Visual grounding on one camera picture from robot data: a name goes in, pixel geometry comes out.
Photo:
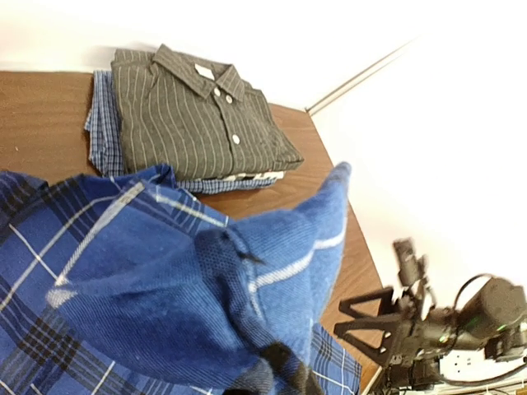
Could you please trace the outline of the blue plaid long sleeve shirt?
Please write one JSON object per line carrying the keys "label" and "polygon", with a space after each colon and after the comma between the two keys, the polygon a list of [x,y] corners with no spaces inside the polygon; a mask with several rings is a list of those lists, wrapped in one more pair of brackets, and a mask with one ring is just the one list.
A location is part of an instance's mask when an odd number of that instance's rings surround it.
{"label": "blue plaid long sleeve shirt", "polygon": [[4,394],[354,394],[322,328],[350,165],[235,220],[157,165],[58,184],[1,174]]}

